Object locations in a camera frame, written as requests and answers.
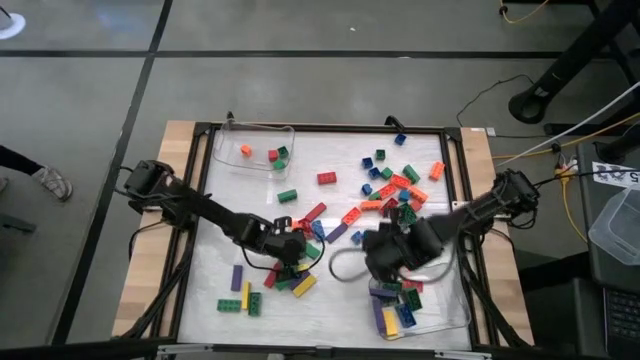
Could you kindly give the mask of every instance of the concrete floor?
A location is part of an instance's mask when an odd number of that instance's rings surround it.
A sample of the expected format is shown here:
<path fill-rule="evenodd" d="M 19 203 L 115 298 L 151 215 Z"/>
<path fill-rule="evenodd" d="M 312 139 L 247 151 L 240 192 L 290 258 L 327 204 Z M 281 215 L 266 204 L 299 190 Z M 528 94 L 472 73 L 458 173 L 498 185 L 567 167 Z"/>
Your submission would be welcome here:
<path fill-rule="evenodd" d="M 0 212 L 38 224 L 31 236 L 0 232 L 0 348 L 48 341 L 72 265 L 81 250 L 107 166 L 144 58 L 110 58 L 109 50 L 146 51 L 161 0 L 4 1 L 27 27 L 0 50 L 95 50 L 91 57 L 0 57 L 0 143 L 66 174 L 75 185 L 55 203 L 22 174 L 0 168 L 11 187 Z M 526 14 L 529 5 L 511 6 Z M 521 26 L 477 0 L 311 1 L 186 0 L 173 3 L 160 50 L 562 51 L 592 17 L 584 6 L 553 5 Z M 499 79 L 537 78 L 552 60 L 380 58 L 157 58 L 149 76 L 125 164 L 154 158 L 167 120 L 457 126 L 455 114 Z M 506 102 L 525 80 L 486 94 L 462 116 L 465 126 L 538 135 L 539 125 L 511 118 Z M 618 66 L 594 61 L 557 96 L 549 122 L 581 120 L 627 87 Z M 495 154 L 517 153 L 536 139 L 491 139 Z M 514 162 L 532 179 L 552 174 L 554 158 Z M 577 186 L 571 207 L 582 223 Z M 512 230 L 518 265 L 583 251 L 558 206 L 559 187 L 544 189 L 538 225 Z M 115 197 L 72 328 L 70 341 L 104 340 L 127 270 L 127 241 L 139 217 Z"/>

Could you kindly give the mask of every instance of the clear plastic bin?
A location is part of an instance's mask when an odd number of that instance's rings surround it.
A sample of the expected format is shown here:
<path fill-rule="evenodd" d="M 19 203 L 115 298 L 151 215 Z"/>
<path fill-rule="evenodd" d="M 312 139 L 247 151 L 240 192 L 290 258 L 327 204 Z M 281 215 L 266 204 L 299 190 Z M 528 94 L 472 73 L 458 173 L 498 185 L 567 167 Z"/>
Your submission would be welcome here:
<path fill-rule="evenodd" d="M 625 265 L 640 265 L 640 185 L 607 202 L 589 229 L 589 239 Z"/>

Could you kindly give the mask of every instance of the black stand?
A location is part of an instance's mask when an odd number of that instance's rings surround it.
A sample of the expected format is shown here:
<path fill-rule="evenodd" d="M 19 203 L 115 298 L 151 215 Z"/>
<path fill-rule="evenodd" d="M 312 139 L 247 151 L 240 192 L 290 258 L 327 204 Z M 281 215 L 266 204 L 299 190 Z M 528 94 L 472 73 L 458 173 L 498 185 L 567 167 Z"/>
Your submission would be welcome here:
<path fill-rule="evenodd" d="M 511 98 L 511 115 L 527 124 L 542 121 L 551 100 L 637 17 L 639 8 L 637 0 L 613 0 L 535 84 Z"/>

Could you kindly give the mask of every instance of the yellow cable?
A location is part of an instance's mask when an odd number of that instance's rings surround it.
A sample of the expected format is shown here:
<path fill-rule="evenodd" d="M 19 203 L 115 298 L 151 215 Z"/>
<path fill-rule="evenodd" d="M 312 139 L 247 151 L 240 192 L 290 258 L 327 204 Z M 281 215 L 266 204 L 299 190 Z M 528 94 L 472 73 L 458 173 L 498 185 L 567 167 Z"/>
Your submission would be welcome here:
<path fill-rule="evenodd" d="M 533 16 L 533 14 L 535 14 L 535 13 L 537 13 L 538 11 L 542 10 L 542 8 L 543 8 L 543 7 L 545 7 L 545 5 L 547 5 L 547 3 L 549 3 L 549 1 L 550 1 L 550 0 L 545 0 L 542 4 L 540 4 L 537 8 L 535 8 L 532 12 L 530 12 L 529 14 L 527 14 L 527 15 L 525 15 L 525 16 L 523 16 L 523 17 L 521 17 L 520 19 L 517 19 L 517 20 L 510 20 L 510 19 L 507 17 L 507 12 L 506 12 L 506 11 L 504 11 L 504 12 L 502 13 L 502 17 L 503 17 L 503 18 L 504 18 L 504 20 L 505 20 L 506 22 L 508 22 L 509 24 L 511 24 L 511 25 L 515 25 L 515 24 L 517 24 L 517 23 L 519 23 L 519 22 L 521 22 L 521 21 L 524 21 L 524 20 L 528 19 L 529 17 Z M 503 8 L 503 7 L 504 7 L 504 1 L 503 1 L 503 0 L 500 0 L 500 8 Z"/>
<path fill-rule="evenodd" d="M 633 119 L 637 118 L 638 116 L 640 116 L 640 112 L 637 112 L 637 113 L 629 116 L 626 119 L 620 120 L 615 124 L 611 124 L 611 125 L 607 126 L 604 129 L 600 129 L 600 130 L 594 132 L 593 134 L 585 135 L 585 136 L 583 136 L 581 138 L 578 138 L 578 139 L 575 139 L 575 140 L 571 140 L 571 141 L 566 142 L 564 144 L 560 144 L 560 148 L 564 149 L 567 146 L 575 145 L 575 144 L 577 144 L 579 142 L 591 139 L 592 137 L 598 136 L 598 135 L 602 134 L 603 132 L 605 132 L 605 131 L 607 131 L 609 129 L 613 129 L 616 126 L 619 126 L 619 125 L 622 125 L 622 124 L 626 123 L 627 121 L 633 120 Z M 542 154 L 546 154 L 546 153 L 550 153 L 550 152 L 551 152 L 551 149 L 546 149 L 546 150 L 532 152 L 532 153 L 529 153 L 527 155 L 522 155 L 521 157 L 542 155 Z M 518 155 L 498 155 L 498 156 L 493 156 L 492 159 L 511 159 L 512 157 L 516 157 L 516 156 L 518 156 Z"/>

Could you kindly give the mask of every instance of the sneaker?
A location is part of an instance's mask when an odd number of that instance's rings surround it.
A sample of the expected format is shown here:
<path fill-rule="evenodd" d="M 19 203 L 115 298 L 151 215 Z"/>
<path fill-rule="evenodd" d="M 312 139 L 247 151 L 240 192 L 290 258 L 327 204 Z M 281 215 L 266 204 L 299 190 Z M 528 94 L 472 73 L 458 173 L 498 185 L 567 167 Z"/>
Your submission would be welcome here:
<path fill-rule="evenodd" d="M 42 169 L 36 171 L 31 175 L 40 185 L 49 190 L 60 201 L 67 201 L 71 197 L 73 187 L 71 183 L 62 177 L 58 170 L 52 169 L 48 166 L 42 167 Z"/>

